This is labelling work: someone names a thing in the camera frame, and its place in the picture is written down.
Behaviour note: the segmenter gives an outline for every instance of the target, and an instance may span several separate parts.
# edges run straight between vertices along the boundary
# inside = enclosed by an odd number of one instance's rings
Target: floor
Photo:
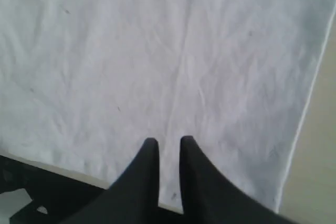
[[[282,215],[302,224],[328,224],[335,223],[336,220],[334,101],[336,101],[336,24],[331,29],[280,206]],[[86,175],[29,162],[6,153],[0,154],[102,188],[109,186]]]

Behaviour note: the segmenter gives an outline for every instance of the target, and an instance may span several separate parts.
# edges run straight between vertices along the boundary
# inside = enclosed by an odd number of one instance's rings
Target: beige surface
[[[98,179],[0,153],[102,188]],[[286,181],[280,213],[299,223],[336,223],[336,24],[314,86]]]

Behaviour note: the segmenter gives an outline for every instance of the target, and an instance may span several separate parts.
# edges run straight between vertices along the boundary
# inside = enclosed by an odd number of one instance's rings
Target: black object
[[[5,157],[0,157],[0,166],[0,191],[25,188],[33,199],[11,217],[10,224],[292,223],[236,188],[192,136],[181,139],[183,215],[157,206],[159,148],[153,138],[145,140],[132,163],[107,190]],[[39,206],[47,214],[38,211]]]

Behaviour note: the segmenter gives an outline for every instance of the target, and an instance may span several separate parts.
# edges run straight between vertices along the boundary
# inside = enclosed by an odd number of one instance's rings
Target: white sheet
[[[277,209],[335,0],[0,0],[0,147],[113,182],[180,137]]]

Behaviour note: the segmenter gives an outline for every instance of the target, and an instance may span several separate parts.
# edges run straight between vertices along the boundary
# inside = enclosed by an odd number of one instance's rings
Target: white cloth
[[[108,182],[160,143],[182,208],[181,136],[280,202],[335,0],[0,0],[0,147]]]

